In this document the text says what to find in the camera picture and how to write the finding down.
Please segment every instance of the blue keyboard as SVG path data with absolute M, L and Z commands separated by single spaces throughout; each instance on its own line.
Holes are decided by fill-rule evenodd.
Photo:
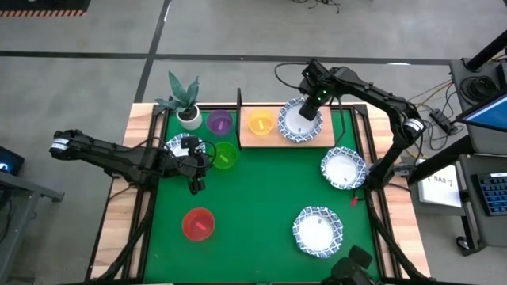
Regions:
M 478 174 L 472 178 L 480 189 L 486 215 L 507 215 L 507 173 Z

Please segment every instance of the green table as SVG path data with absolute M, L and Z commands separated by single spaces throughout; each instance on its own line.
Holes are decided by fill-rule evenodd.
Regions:
M 195 131 L 181 128 L 171 115 L 167 139 L 188 132 L 237 146 L 234 131 L 214 136 L 204 122 Z M 335 137 L 341 118 L 332 113 Z M 339 146 L 356 149 L 352 114 L 345 112 L 347 132 Z M 158 187 L 144 281 L 146 283 L 320 282 L 358 245 L 374 258 L 368 273 L 379 279 L 379 267 L 366 203 L 350 207 L 351 191 L 333 188 L 320 172 L 326 148 L 243 148 L 229 170 L 211 169 L 206 189 L 193 196 L 183 177 L 161 180 Z M 319 259 L 299 250 L 292 236 L 295 217 L 306 206 L 325 206 L 344 225 L 340 250 Z M 206 241 L 189 241 L 182 232 L 185 214 L 205 207 L 216 228 Z

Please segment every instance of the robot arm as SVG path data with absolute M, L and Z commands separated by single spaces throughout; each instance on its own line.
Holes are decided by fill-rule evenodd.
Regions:
M 304 69 L 303 76 L 298 90 L 307 94 L 308 98 L 299 114 L 308 120 L 314 119 L 318 108 L 331 97 L 340 98 L 344 94 L 352 94 L 385 111 L 393 133 L 393 145 L 386 156 L 370 168 L 365 182 L 367 188 L 383 188 L 393 176 L 392 167 L 395 160 L 407 147 L 414 144 L 425 130 L 417 108 L 409 101 L 375 87 L 372 82 L 362 81 L 347 67 L 327 70 L 317 60 L 312 59 Z
M 197 149 L 200 142 L 195 136 L 183 138 L 182 148 L 189 155 L 175 157 L 165 149 L 136 146 L 129 148 L 94 139 L 79 130 L 57 131 L 49 149 L 53 158 L 71 161 L 83 160 L 104 169 L 109 176 L 120 174 L 129 184 L 141 188 L 156 185 L 160 177 L 185 176 L 192 194 L 204 190 L 201 178 L 210 168 L 209 158 Z

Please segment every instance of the concrete floor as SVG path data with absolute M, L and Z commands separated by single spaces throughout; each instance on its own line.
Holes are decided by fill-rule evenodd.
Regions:
M 0 18 L 0 50 L 148 53 L 162 3 L 93 0 L 82 18 Z M 158 53 L 458 59 L 473 55 L 507 27 L 501 0 L 340 3 L 337 15 L 333 6 L 307 9 L 311 2 L 173 0 Z M 111 180 L 84 162 L 52 159 L 48 147 L 54 131 L 68 128 L 120 143 L 144 63 L 0 58 L 0 145 L 26 157 L 23 177 L 66 193 L 61 204 L 44 201 L 39 206 L 16 275 L 35 275 L 42 284 L 83 280 Z M 275 65 L 156 60 L 143 101 L 168 96 L 168 70 L 184 84 L 199 75 L 200 101 L 233 101 L 237 87 L 245 101 L 299 96 L 275 79 Z M 347 66 L 365 81 L 405 98 L 449 78 L 446 66 Z M 300 70 L 286 66 L 280 76 L 296 84 Z M 429 105 L 442 108 L 442 96 Z M 357 99 L 345 96 L 344 101 Z M 459 113 L 456 97 L 450 103 Z M 432 154 L 427 143 L 424 153 Z M 480 284 L 507 279 L 507 250 L 458 254 L 454 239 L 463 234 L 459 218 L 417 214 L 417 220 L 433 277 Z

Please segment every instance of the white flower pot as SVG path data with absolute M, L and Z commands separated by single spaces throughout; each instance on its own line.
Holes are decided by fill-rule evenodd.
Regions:
M 199 107 L 197 107 L 197 105 L 195 107 L 197 109 L 197 116 L 195 116 L 191 120 L 183 120 L 180 117 L 180 114 L 178 112 L 176 112 L 177 120 L 180 121 L 181 126 L 184 129 L 189 130 L 189 131 L 197 129 L 203 123 L 203 116 L 200 114 Z

